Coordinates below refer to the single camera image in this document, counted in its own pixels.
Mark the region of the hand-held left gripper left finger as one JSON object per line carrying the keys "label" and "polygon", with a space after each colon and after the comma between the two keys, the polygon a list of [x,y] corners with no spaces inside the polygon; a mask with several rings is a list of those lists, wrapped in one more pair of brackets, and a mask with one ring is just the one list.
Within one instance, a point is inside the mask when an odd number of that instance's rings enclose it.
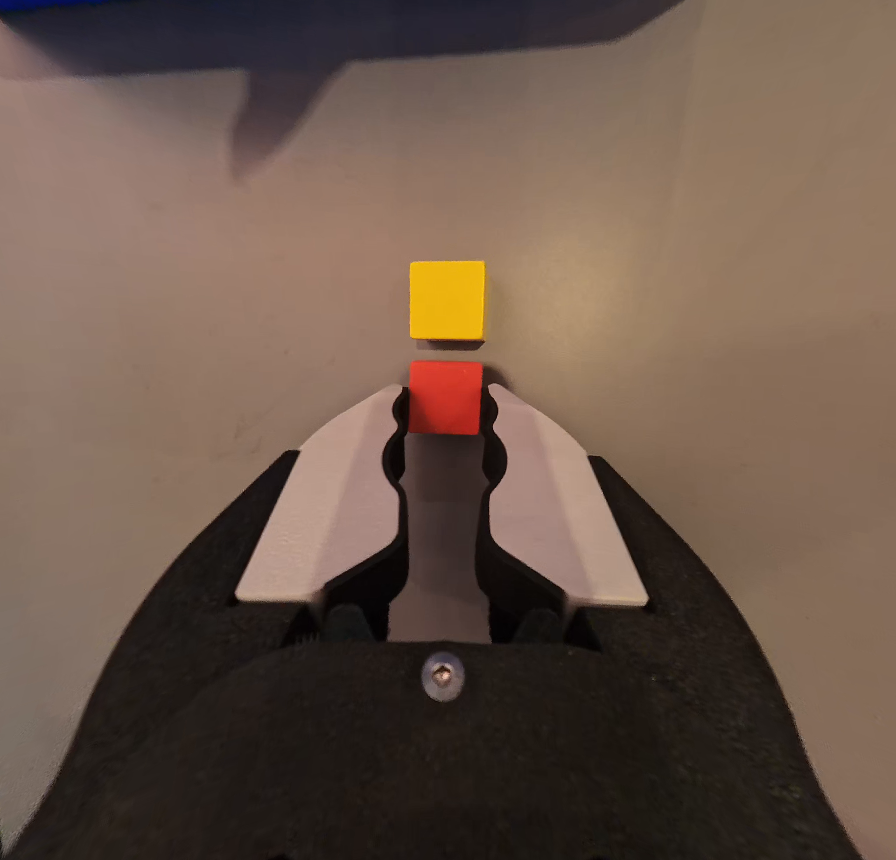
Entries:
{"label": "hand-held left gripper left finger", "polygon": [[354,605],[371,629],[389,629],[409,576],[408,406],[407,390],[389,384],[302,444],[236,587],[239,603],[302,604],[320,618]]}

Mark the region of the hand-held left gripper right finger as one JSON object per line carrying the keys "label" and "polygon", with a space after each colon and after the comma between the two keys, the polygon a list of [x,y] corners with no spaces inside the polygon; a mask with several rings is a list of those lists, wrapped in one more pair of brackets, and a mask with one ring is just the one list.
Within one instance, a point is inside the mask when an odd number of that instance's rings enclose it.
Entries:
{"label": "hand-held left gripper right finger", "polygon": [[477,518],[477,586],[490,630],[547,611],[642,612],[649,594],[588,452],[501,384],[482,394],[485,487]]}

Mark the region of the orange wooden cube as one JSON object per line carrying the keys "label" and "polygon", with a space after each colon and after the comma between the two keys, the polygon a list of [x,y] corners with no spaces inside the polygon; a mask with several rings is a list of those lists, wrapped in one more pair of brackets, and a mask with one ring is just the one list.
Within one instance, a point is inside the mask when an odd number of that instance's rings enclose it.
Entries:
{"label": "orange wooden cube", "polygon": [[479,433],[484,367],[481,363],[415,360],[409,366],[409,433]]}

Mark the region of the yellow wooden cube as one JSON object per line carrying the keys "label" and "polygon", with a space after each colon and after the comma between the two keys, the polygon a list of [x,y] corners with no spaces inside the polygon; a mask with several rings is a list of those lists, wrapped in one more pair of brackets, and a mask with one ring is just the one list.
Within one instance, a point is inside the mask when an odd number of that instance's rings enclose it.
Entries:
{"label": "yellow wooden cube", "polygon": [[481,342],[486,338],[485,261],[413,261],[409,265],[409,336]]}

